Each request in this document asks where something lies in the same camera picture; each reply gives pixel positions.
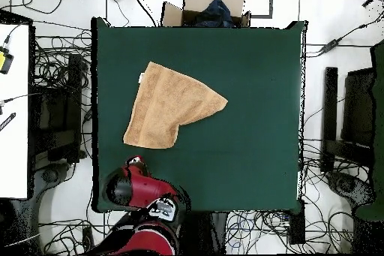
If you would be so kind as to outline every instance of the orange towel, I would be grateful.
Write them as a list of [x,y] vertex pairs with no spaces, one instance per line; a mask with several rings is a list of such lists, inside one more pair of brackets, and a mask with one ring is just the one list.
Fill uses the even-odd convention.
[[198,80],[149,62],[123,141],[144,148],[170,148],[180,125],[213,115],[226,104],[224,97]]

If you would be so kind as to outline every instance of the yellow device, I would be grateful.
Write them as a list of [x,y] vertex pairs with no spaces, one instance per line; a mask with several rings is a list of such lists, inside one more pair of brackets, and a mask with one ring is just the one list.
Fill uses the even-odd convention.
[[7,74],[14,57],[4,47],[0,47],[0,73]]

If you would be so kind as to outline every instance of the cardboard box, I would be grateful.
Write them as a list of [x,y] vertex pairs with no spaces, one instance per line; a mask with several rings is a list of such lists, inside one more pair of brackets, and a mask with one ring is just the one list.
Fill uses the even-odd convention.
[[[182,26],[184,22],[190,22],[194,17],[204,11],[213,0],[184,0],[183,8],[178,8],[169,2],[163,3],[161,14],[161,26]],[[235,25],[249,27],[251,13],[242,14],[245,0],[222,0],[231,12]]]

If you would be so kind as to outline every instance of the green table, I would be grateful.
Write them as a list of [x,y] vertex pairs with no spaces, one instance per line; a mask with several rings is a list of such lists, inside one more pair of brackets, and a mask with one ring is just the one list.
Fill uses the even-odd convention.
[[[94,210],[124,209],[106,200],[103,179],[132,155],[142,155],[157,178],[181,185],[196,211],[297,207],[304,22],[284,30],[109,28],[92,22]],[[139,75],[150,61],[228,100],[219,113],[181,126],[170,149],[122,142]]]

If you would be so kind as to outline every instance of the tag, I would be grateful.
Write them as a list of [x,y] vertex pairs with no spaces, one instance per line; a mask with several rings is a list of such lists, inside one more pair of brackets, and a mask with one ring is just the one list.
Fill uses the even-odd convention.
[[150,216],[161,218],[166,221],[173,221],[176,215],[176,205],[170,199],[157,199],[156,207],[152,207],[149,211]]
[[144,76],[144,73],[141,73],[139,76],[139,83],[141,83],[141,81],[143,80],[143,76]]

